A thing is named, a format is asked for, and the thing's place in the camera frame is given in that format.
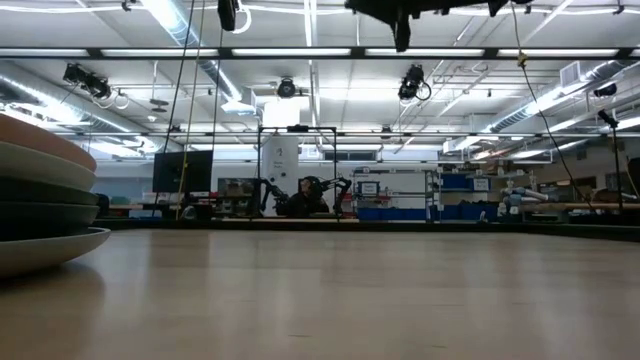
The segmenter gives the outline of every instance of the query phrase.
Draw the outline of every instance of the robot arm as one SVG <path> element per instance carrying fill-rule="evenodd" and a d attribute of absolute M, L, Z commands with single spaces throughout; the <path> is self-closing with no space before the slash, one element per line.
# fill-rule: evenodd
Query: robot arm
<path fill-rule="evenodd" d="M 351 180 L 347 180 L 345 178 L 336 178 L 332 180 L 325 180 L 320 183 L 320 188 L 322 192 L 326 192 L 333 188 L 340 189 L 340 193 L 336 196 L 335 203 L 333 204 L 333 211 L 337 215 L 342 215 L 342 201 L 344 197 L 349 192 L 349 188 L 351 188 Z"/>

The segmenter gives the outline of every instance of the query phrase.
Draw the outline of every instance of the monitor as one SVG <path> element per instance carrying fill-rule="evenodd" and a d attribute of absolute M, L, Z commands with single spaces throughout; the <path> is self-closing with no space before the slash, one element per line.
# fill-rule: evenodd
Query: monitor
<path fill-rule="evenodd" d="M 153 164 L 153 192 L 177 193 L 184 152 L 156 154 Z M 211 190 L 212 151 L 187 152 L 187 168 L 182 192 L 209 192 Z"/>

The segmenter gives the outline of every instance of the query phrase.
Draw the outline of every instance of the ceramic plate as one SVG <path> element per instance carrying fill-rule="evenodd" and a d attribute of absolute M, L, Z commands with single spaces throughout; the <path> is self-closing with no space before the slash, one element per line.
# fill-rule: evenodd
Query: ceramic plate
<path fill-rule="evenodd" d="M 93 223 L 99 209 L 88 205 L 0 202 L 0 241 L 85 228 Z"/>
<path fill-rule="evenodd" d="M 76 144 L 45 129 L 0 114 L 0 141 L 23 146 L 96 171 L 96 161 Z"/>
<path fill-rule="evenodd" d="M 16 179 L 89 191 L 95 175 L 91 170 L 57 156 L 23 146 L 0 142 L 0 174 Z"/>
<path fill-rule="evenodd" d="M 69 236 L 0 242 L 0 278 L 72 260 L 102 245 L 110 233 L 89 228 Z"/>
<path fill-rule="evenodd" d="M 37 181 L 0 177 L 0 202 L 4 201 L 96 205 L 98 195 Z"/>

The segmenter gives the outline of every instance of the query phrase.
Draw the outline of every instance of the air duct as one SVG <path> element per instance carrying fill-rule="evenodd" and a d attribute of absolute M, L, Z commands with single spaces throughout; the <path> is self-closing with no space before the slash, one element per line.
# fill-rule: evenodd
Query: air duct
<path fill-rule="evenodd" d="M 536 106 L 533 96 L 528 96 L 521 100 L 515 107 L 498 114 L 497 118 L 491 122 L 491 125 L 487 126 L 486 130 L 487 132 L 497 133 L 511 125 L 529 119 L 538 114 L 538 107 L 544 111 L 568 100 L 576 93 L 598 87 L 635 63 L 635 61 L 610 60 L 588 69 L 580 76 L 577 84 L 567 88 L 563 88 L 560 83 L 546 86 L 536 94 L 538 106 Z"/>
<path fill-rule="evenodd" d="M 198 44 L 201 44 L 203 47 L 207 46 L 204 42 L 200 42 L 200 35 L 194 30 L 194 26 L 189 28 L 188 12 L 181 1 L 142 0 L 142 3 L 176 44 L 191 47 L 197 47 Z M 224 72 L 220 70 L 217 62 L 213 60 L 199 60 L 197 63 L 200 69 L 202 69 L 220 89 L 222 96 L 224 96 L 227 101 L 239 102 L 242 100 L 242 94 Z"/>
<path fill-rule="evenodd" d="M 86 121 L 93 118 L 99 121 L 99 129 L 117 129 L 116 131 L 122 132 L 149 131 L 131 120 L 101 109 L 92 102 L 6 61 L 0 62 L 0 90 L 3 92 L 10 90 L 15 95 L 13 99 L 9 99 L 11 103 L 41 106 L 51 113 L 50 117 L 56 120 Z M 149 140 L 159 149 L 164 146 L 163 139 Z M 182 151 L 183 147 L 170 141 L 169 149 Z"/>

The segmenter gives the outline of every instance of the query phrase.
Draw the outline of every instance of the hanging wire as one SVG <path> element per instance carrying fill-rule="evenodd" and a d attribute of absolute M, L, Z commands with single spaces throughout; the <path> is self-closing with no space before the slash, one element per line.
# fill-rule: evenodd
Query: hanging wire
<path fill-rule="evenodd" d="M 162 149 L 162 154 L 167 153 L 167 146 L 169 145 L 169 137 L 171 136 L 171 127 L 173 126 L 174 115 L 176 112 L 176 104 L 178 103 L 178 92 L 180 91 L 180 81 L 182 80 L 182 72 L 184 71 L 184 61 L 187 56 L 187 48 L 189 47 L 189 36 L 191 35 L 191 23 L 193 21 L 193 12 L 194 5 L 196 0 L 191 0 L 191 11 L 189 12 L 189 23 L 187 24 L 187 38 L 184 40 L 184 47 L 182 49 L 182 59 L 180 60 L 180 70 L 178 71 L 178 81 L 176 83 L 176 91 L 173 94 L 173 104 L 171 105 L 171 116 L 169 117 L 169 126 L 167 127 L 167 135 L 164 139 L 164 148 Z M 156 198 L 153 202 L 153 211 L 151 212 L 151 217 L 153 218 L 156 214 L 156 207 L 158 206 L 158 197 L 159 193 L 156 192 Z"/>
<path fill-rule="evenodd" d="M 206 0 L 202 0 L 202 6 L 205 6 Z M 198 39 L 198 51 L 196 53 L 196 64 L 198 63 L 198 60 L 200 60 L 200 46 L 202 46 L 202 29 L 204 28 L 204 11 L 202 11 L 202 15 L 200 17 L 200 37 Z M 197 88 L 197 84 L 198 84 L 198 68 L 196 67 L 194 69 L 194 74 L 193 74 L 193 89 L 191 90 L 191 107 L 189 109 L 189 121 L 187 123 L 187 138 L 185 140 L 185 144 L 184 144 L 184 156 L 182 157 L 182 170 L 180 172 L 180 186 L 178 187 L 178 201 L 180 201 L 180 195 L 182 194 L 182 187 L 184 186 L 184 178 L 186 176 L 187 173 L 187 152 L 189 151 L 189 138 L 191 135 L 191 121 L 193 119 L 193 106 L 196 103 L 196 88 Z M 189 194 L 185 192 L 185 198 L 189 197 Z M 178 217 L 180 215 L 180 211 L 176 211 L 176 220 L 178 220 Z"/>
<path fill-rule="evenodd" d="M 571 185 L 573 186 L 573 189 L 580 196 L 580 198 L 582 198 L 582 200 L 584 200 L 589 205 L 589 209 L 592 212 L 595 212 L 595 209 L 591 205 L 591 201 L 582 193 L 582 191 L 580 191 L 580 189 L 576 185 L 576 182 L 575 182 L 575 180 L 573 178 L 573 175 L 571 174 L 571 171 L 569 170 L 569 167 L 567 166 L 567 162 L 564 160 L 564 155 L 562 155 L 562 150 L 558 146 L 558 143 L 556 142 L 556 139 L 553 137 L 551 129 L 549 128 L 549 121 L 547 121 L 547 117 L 544 115 L 544 112 L 542 111 L 542 109 L 540 109 L 540 106 L 538 105 L 538 98 L 536 97 L 535 91 L 533 91 L 533 87 L 531 86 L 531 82 L 529 81 L 529 75 L 527 74 L 527 69 L 526 69 L 526 67 L 527 67 L 527 64 L 526 64 L 527 55 L 524 52 L 522 52 L 522 45 L 520 43 L 520 33 L 518 32 L 518 16 L 516 15 L 516 8 L 513 5 L 513 1 L 511 1 L 511 11 L 512 11 L 512 14 L 513 14 L 513 22 L 514 22 L 514 25 L 515 25 L 516 42 L 518 44 L 518 67 L 520 67 L 522 69 L 522 73 L 524 74 L 524 79 L 527 82 L 527 86 L 529 87 L 529 91 L 531 92 L 531 97 L 533 97 L 533 101 L 535 102 L 536 107 L 538 108 L 538 113 L 540 114 L 540 116 L 544 120 L 544 126 L 547 128 L 547 133 L 549 134 L 549 138 L 551 138 L 551 141 L 553 142 L 553 145 L 555 146 L 556 151 L 558 152 L 558 155 L 560 156 L 560 160 L 562 162 L 562 166 L 564 166 L 564 169 L 567 172 L 567 175 L 569 176 L 569 180 L 571 181 Z"/>

